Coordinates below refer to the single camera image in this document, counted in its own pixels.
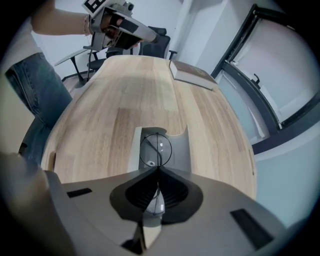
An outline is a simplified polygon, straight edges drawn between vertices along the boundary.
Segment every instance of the book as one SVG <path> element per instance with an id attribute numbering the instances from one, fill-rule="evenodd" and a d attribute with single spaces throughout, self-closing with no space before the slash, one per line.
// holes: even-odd
<path id="1" fill-rule="evenodd" d="M 211 75 L 198 67 L 177 60 L 171 60 L 169 67 L 174 80 L 187 82 L 209 90 L 213 90 L 214 85 L 217 84 Z"/>

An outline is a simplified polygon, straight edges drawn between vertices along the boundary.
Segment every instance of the light wood tabletop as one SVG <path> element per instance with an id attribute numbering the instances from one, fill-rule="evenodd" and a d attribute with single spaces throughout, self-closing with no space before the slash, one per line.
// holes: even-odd
<path id="1" fill-rule="evenodd" d="M 189 136 L 191 171 L 256 197 L 248 138 L 217 85 L 213 91 L 173 80 L 169 61 L 136 55 L 108 58 L 54 126 L 42 158 L 62 183 L 127 172 L 137 127 Z"/>

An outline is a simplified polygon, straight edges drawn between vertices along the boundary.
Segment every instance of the black slot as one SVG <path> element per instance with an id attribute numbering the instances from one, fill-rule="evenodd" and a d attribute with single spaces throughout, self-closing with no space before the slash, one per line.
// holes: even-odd
<path id="1" fill-rule="evenodd" d="M 230 214 L 256 250 L 273 240 L 273 237 L 245 209 L 231 211 Z"/>
<path id="2" fill-rule="evenodd" d="M 123 28 L 133 34 L 139 28 L 139 26 L 130 20 L 124 19 L 120 24 L 120 28 Z"/>
<path id="3" fill-rule="evenodd" d="M 69 198 L 75 198 L 75 197 L 79 197 L 88 193 L 91 193 L 92 190 L 88 187 L 86 188 L 82 188 L 79 190 L 74 190 L 74 191 L 69 191 L 66 194 L 68 195 Z"/>

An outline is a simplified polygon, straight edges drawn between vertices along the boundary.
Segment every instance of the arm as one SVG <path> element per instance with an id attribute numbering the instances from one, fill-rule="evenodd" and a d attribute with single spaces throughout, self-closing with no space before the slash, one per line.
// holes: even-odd
<path id="1" fill-rule="evenodd" d="M 56 9 L 55 0 L 48 0 L 31 17 L 33 31 L 42 35 L 83 35 L 88 14 Z"/>

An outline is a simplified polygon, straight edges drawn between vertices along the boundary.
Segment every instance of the hand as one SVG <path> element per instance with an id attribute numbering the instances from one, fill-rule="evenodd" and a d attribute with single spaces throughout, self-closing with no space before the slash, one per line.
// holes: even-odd
<path id="1" fill-rule="evenodd" d="M 103 31 L 103 32 L 105 32 L 105 34 L 109 37 L 109 38 L 111 38 L 111 39 L 114 39 L 117 35 L 118 35 L 118 33 L 119 33 L 119 31 L 117 30 L 117 29 L 114 29 L 113 27 L 109 27 L 109 25 L 110 25 L 110 22 L 111 22 L 111 18 L 112 18 L 112 16 L 111 15 L 106 15 L 105 17 L 103 17 L 103 19 L 102 19 L 102 22 L 101 22 L 101 30 Z M 120 26 L 120 24 L 121 24 L 121 22 L 123 21 L 123 19 L 118 19 L 117 21 L 116 21 L 116 25 L 117 26 Z"/>

